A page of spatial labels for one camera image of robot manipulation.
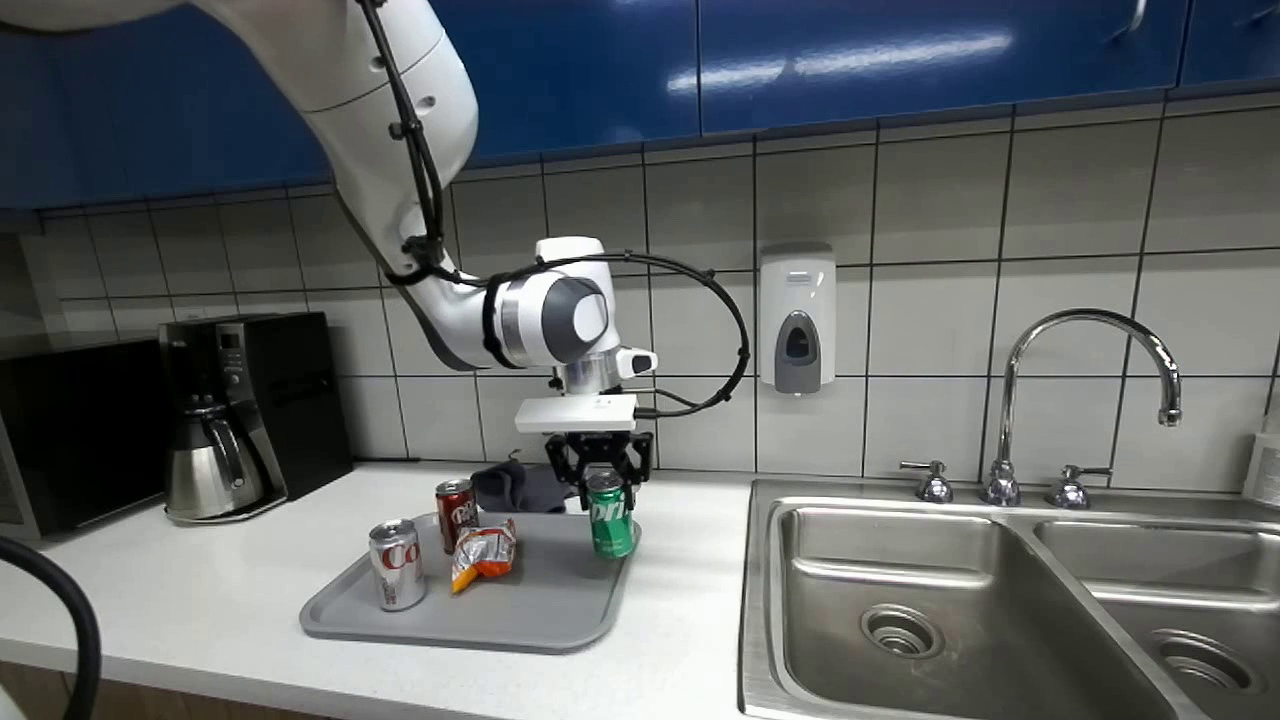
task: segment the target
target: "faucet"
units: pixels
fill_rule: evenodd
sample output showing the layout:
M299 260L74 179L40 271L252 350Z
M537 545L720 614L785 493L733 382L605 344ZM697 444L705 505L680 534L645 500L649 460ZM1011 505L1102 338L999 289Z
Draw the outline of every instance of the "faucet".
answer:
M1110 327L1121 327L1121 331L1137 335L1148 346L1148 357L1155 360L1155 367L1162 367L1162 413L1155 413L1155 423L1176 423L1185 416L1185 408L1180 408L1185 381L1176 371L1176 360L1172 360L1168 344L1148 322L1140 322L1132 317L1106 313L1106 308L1054 313L1054 317L1038 318L1009 350L999 447L998 447L994 471L983 478L983 500L988 505L1016 505L1019 500L1016 471L1011 471L1011 388L1016 388L1019 360L1025 360L1025 350L1030 350L1030 344L1038 335L1045 335L1056 322L1071 322L1071 318L1094 318L1094 322L1110 322Z

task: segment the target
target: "black hose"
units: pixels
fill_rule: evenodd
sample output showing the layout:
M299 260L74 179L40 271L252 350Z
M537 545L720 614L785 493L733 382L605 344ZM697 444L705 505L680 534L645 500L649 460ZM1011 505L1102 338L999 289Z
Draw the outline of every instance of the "black hose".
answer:
M22 540L0 534L0 559L26 566L45 587L51 587L55 598L69 605L81 654L75 654L75 685L74 685L74 701L69 701L63 720L92 720L96 687L103 676L103 644L101 644L87 596L81 590L81 584L63 566L55 566L48 557L32 553Z

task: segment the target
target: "faucet handle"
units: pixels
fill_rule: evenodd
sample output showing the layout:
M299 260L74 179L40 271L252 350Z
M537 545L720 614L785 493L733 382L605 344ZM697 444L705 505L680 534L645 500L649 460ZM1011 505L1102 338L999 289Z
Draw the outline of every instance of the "faucet handle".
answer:
M1106 476L1111 478L1111 466L1080 466L1080 465L1064 465L1056 493L1049 494L1060 508L1090 508L1090 493L1083 493L1083 476Z
M904 471L922 471L922 488L917 494L922 500L933 500L933 505L953 505L953 483L950 483L950 465L945 460L930 460L930 465L901 465Z

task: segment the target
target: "backsplash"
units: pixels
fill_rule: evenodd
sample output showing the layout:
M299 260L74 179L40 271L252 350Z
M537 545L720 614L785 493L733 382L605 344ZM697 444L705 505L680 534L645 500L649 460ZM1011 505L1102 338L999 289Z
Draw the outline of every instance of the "backsplash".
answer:
M904 122L469 170L454 239L469 271L511 267L537 237L676 255L758 317L763 247L831 244L837 382L664 420L660 466L898 476L994 457L1011 338L1071 305L1132 313L1185 367L1185 423L1155 423L1155 367L1121 331L1045 335L1016 394L1016 465L1111 465L1115 488L1238 493L1280 335L1280 97ZM158 335L169 318L319 308L364 457L503 460L545 371L457 375L327 189L55 211L26 237L55 346ZM733 327L691 282L621 271L629 344L660 382L705 394Z

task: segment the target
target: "blue cabinet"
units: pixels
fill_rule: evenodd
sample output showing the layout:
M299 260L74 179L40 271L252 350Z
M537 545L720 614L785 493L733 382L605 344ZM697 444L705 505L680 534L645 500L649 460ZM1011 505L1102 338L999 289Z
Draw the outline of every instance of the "blue cabinet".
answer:
M708 131L1165 93L1185 0L700 0Z
M1185 82L1280 80L1280 0L1195 0Z
M691 139L697 0L435 0L481 97L477 159Z
M40 48L40 37L0 32L0 206L81 195L75 152Z
M45 43L87 202L324 179L277 82L191 7Z

